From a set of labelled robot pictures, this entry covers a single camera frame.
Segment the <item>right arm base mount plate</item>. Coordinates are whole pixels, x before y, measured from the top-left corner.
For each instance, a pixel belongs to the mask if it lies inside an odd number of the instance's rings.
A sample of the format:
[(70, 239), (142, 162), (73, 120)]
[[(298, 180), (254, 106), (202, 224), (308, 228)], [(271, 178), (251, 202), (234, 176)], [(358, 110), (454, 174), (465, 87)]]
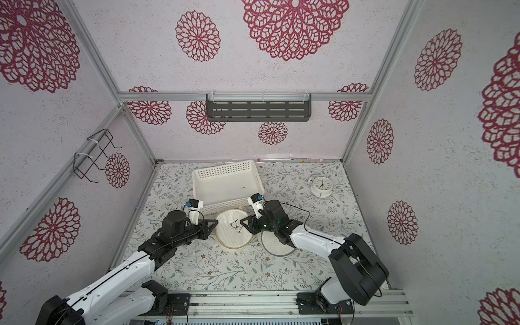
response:
[(299, 292), (296, 298), (296, 305), (301, 315), (350, 315), (354, 313), (351, 299), (332, 304), (315, 292)]

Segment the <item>white round plate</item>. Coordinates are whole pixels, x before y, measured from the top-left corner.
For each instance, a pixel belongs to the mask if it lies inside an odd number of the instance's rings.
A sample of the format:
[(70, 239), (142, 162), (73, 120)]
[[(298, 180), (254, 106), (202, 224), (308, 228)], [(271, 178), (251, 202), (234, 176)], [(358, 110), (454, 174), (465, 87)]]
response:
[(219, 246), (228, 252), (244, 249), (253, 239), (253, 235), (240, 223), (248, 214), (241, 209), (230, 209), (221, 212), (215, 219), (215, 237)]

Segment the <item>white perforated plastic basket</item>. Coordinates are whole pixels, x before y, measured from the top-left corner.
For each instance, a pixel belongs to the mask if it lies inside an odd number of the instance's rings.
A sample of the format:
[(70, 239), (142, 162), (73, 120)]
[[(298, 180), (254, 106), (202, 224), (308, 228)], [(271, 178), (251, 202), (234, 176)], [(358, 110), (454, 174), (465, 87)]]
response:
[(265, 194), (252, 160), (197, 169), (192, 172), (193, 198), (203, 203), (203, 214), (220, 213), (249, 205), (248, 198)]

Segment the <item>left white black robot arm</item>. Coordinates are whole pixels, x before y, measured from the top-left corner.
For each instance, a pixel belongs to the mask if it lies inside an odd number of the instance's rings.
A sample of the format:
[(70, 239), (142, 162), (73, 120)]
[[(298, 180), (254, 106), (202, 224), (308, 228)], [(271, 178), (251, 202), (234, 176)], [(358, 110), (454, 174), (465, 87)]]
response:
[(162, 226), (115, 269), (66, 298), (56, 295), (47, 300), (36, 323), (124, 324), (149, 311), (166, 310), (169, 291), (149, 276), (166, 264), (178, 247), (206, 240), (217, 225), (214, 219), (194, 222), (182, 210), (169, 212)]

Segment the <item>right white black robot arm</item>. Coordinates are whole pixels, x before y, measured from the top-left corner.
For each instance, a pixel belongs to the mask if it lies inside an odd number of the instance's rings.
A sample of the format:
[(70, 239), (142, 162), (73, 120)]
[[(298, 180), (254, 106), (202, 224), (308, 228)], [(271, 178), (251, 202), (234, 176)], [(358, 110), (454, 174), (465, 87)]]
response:
[(306, 222), (291, 219), (279, 200), (264, 200), (260, 194), (248, 198), (254, 215), (240, 220), (251, 234), (271, 232), (278, 242), (314, 253), (329, 260), (334, 276), (314, 293), (314, 303), (326, 312), (342, 302), (365, 306), (381, 297), (381, 287), (389, 271), (366, 241), (357, 234), (346, 238), (314, 230)]

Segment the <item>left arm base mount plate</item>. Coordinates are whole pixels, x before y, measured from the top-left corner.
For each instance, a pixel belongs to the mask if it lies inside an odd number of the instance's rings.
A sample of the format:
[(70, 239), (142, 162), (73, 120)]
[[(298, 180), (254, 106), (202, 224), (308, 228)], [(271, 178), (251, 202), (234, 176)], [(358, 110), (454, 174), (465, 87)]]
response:
[(168, 294), (164, 307), (152, 309), (143, 316), (186, 316), (188, 315), (191, 296), (189, 293)]

